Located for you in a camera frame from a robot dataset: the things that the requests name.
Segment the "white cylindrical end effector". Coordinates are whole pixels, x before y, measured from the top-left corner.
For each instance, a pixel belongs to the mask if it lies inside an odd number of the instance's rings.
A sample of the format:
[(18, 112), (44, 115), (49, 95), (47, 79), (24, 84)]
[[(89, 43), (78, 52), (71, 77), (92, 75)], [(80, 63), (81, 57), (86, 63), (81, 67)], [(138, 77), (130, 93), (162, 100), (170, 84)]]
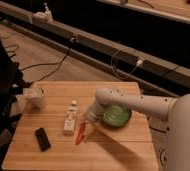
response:
[(98, 122), (98, 118), (92, 114), (85, 114), (83, 117), (83, 124), (84, 124), (84, 131), (83, 135), (85, 137), (89, 136), (93, 131), (96, 126), (96, 123)]

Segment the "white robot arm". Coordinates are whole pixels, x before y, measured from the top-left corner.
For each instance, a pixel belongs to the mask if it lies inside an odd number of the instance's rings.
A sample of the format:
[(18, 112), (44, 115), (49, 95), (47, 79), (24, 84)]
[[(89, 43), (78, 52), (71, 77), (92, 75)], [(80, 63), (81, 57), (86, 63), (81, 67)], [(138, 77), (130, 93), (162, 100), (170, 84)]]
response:
[(98, 122), (110, 105), (118, 105), (165, 121), (166, 134), (163, 171), (190, 171), (190, 94), (179, 98), (130, 95), (113, 88), (99, 88), (87, 108), (87, 122)]

